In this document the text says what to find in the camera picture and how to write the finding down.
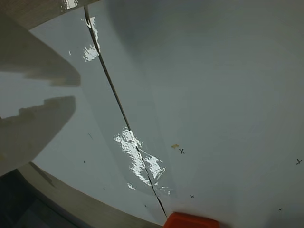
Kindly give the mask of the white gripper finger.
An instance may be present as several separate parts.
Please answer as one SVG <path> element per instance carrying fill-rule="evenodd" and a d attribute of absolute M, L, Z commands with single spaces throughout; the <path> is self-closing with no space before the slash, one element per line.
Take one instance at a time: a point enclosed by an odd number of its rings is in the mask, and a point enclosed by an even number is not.
<path fill-rule="evenodd" d="M 81 75 L 67 60 L 3 13 L 0 14 L 0 70 L 49 80 L 52 86 L 81 85 Z"/>
<path fill-rule="evenodd" d="M 76 110 L 73 96 L 44 100 L 0 120 L 0 175 L 34 160 L 61 131 Z"/>

